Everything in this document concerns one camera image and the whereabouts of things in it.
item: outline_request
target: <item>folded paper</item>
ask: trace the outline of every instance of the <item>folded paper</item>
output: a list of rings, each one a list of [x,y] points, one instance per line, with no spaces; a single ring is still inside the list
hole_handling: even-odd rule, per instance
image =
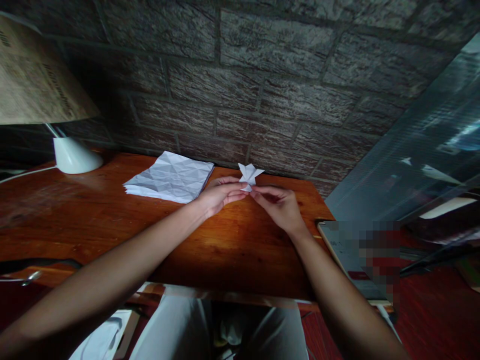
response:
[[[241,163],[238,164],[240,167],[240,171],[242,174],[242,177],[240,179],[240,182],[247,182],[248,185],[243,188],[243,191],[251,192],[252,187],[251,185],[255,185],[255,177],[263,173],[265,170],[260,170],[255,168],[252,164],[249,164],[247,166],[242,165]]]
[[[151,167],[123,186],[127,194],[187,204],[199,196],[213,169],[211,162],[164,151]]]

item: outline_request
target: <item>white paper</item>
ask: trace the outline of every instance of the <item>white paper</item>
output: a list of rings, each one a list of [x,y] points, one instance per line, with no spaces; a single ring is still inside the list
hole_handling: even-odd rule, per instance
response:
[[[238,163],[238,167],[240,168],[242,177],[240,179],[240,182],[247,182],[248,185],[243,188],[243,191],[251,192],[252,187],[251,185],[256,185],[255,183],[255,177],[263,173],[265,170],[260,170],[255,168],[252,164],[249,164],[247,166],[242,165],[241,163]]]
[[[151,167],[123,186],[127,194],[187,204],[199,196],[213,169],[211,162],[164,151]]]
[[[109,352],[109,350],[112,350],[117,342],[117,333],[121,328],[121,319],[109,318],[76,348],[70,360],[107,360],[113,358],[115,351]]]
[[[117,310],[76,348],[69,360],[112,360],[120,345],[132,310]]]

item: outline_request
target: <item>dark brick wall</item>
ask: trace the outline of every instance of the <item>dark brick wall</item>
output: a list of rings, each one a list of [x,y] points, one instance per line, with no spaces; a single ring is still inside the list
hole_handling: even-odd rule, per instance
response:
[[[88,146],[309,179],[327,196],[478,31],[467,0],[5,0],[101,109]],[[51,159],[38,125],[3,158]]]

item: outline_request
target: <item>stack of folded paper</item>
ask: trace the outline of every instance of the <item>stack of folded paper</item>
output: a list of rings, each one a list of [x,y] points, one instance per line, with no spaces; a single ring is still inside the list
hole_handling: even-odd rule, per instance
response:
[[[213,169],[211,162],[164,151],[151,167],[123,186],[127,194],[187,204],[199,196]]]

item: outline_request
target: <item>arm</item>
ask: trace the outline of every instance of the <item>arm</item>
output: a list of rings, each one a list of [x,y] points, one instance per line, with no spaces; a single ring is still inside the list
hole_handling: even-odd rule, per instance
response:
[[[315,241],[292,190],[253,186],[250,195],[286,231],[310,279],[318,306],[346,359],[409,359],[394,333]]]
[[[0,335],[0,359],[71,329],[84,319],[105,311],[111,315],[206,219],[246,196],[241,189],[247,183],[238,181],[231,176],[213,180],[196,200],[69,277]]]

